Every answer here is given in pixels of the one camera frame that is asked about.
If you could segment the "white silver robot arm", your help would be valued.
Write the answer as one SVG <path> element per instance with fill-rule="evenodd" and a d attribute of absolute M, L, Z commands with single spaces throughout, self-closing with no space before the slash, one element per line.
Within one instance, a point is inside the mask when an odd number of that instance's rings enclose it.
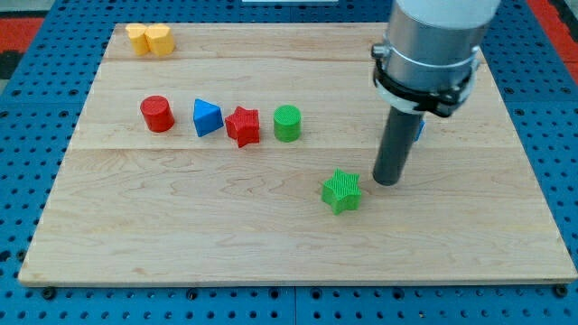
<path fill-rule="evenodd" d="M 451 116 L 474 88 L 480 43 L 499 0 L 395 0 L 372 46 L 374 84 L 409 115 Z"/>

